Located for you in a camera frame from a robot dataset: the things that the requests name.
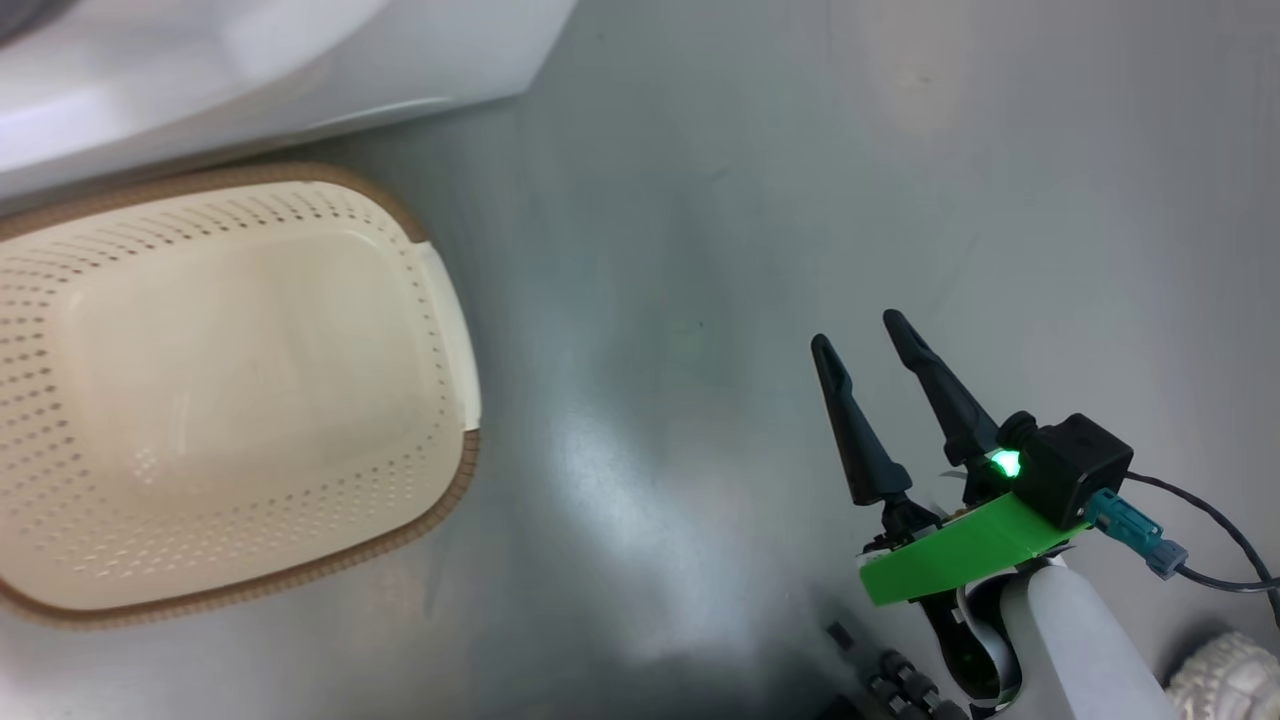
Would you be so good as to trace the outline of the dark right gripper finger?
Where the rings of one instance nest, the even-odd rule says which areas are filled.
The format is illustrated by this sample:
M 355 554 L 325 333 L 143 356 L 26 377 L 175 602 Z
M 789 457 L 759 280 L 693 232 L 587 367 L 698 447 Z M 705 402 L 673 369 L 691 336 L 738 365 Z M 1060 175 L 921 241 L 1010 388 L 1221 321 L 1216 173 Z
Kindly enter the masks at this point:
M 943 454 L 956 468 L 997 451 L 992 416 L 897 309 L 883 313 L 884 328 L 901 364 L 919 380 L 943 433 Z
M 852 380 L 829 340 L 819 333 L 810 341 L 815 373 L 841 468 L 856 506 L 896 502 L 913 487 L 905 468 L 881 443 L 852 393 Z

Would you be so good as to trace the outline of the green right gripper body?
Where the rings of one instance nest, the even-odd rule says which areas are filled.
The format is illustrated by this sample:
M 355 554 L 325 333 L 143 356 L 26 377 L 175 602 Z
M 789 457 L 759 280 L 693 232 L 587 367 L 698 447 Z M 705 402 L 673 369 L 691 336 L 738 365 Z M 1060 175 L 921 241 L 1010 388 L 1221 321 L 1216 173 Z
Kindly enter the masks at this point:
M 896 550 L 859 557 L 859 578 L 877 607 L 955 591 L 1047 555 L 1091 527 L 1060 529 L 1014 495 L 1004 495 Z

